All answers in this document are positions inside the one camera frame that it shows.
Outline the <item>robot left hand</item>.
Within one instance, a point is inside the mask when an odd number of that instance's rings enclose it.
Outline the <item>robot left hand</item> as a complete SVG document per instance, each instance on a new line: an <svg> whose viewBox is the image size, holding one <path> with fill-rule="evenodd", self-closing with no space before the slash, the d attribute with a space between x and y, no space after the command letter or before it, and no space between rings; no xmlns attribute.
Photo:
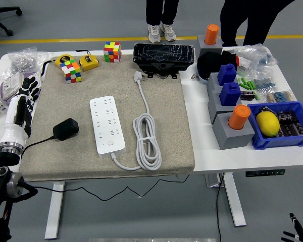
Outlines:
<svg viewBox="0 0 303 242"><path fill-rule="evenodd" d="M22 154L31 135L33 110L39 97L40 78L26 77L22 87L11 99L4 124L5 133L0 139L0 152Z"/></svg>

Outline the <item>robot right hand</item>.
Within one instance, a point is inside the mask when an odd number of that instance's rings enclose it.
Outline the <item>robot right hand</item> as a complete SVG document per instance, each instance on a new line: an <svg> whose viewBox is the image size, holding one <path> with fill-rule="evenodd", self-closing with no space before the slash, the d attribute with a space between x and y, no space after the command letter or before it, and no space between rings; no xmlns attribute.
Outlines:
<svg viewBox="0 0 303 242"><path fill-rule="evenodd" d="M301 225L301 223L298 221L298 219L295 217L295 215L293 213L289 213L290 219L294 225L294 229L297 232L297 234L293 234L287 231L284 231L283 234L287 235L291 238L294 238L298 241L303 241L303 227Z"/></svg>

